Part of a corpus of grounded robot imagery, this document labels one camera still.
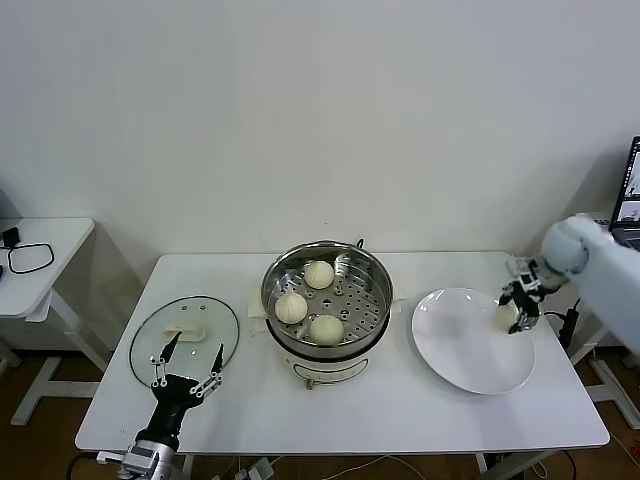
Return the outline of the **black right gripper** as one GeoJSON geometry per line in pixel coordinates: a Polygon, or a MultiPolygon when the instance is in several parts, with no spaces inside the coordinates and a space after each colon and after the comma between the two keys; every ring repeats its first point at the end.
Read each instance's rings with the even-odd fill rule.
{"type": "Polygon", "coordinates": [[[525,291],[517,282],[510,282],[502,289],[499,306],[513,301],[517,307],[515,319],[508,329],[509,334],[531,330],[540,318],[540,296],[535,291],[525,291]]]}

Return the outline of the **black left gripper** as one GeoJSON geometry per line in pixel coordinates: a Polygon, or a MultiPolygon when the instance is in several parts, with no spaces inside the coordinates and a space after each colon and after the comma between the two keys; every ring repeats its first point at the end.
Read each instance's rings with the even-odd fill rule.
{"type": "Polygon", "coordinates": [[[146,428],[139,431],[135,441],[150,441],[165,446],[178,446],[179,433],[186,412],[198,407],[208,395],[222,384],[222,368],[224,365],[224,344],[221,343],[215,360],[206,379],[198,383],[187,377],[167,374],[166,367],[170,362],[179,342],[176,332],[164,345],[159,357],[151,357],[154,367],[154,379],[151,383],[152,393],[157,401],[156,407],[146,428]]]}

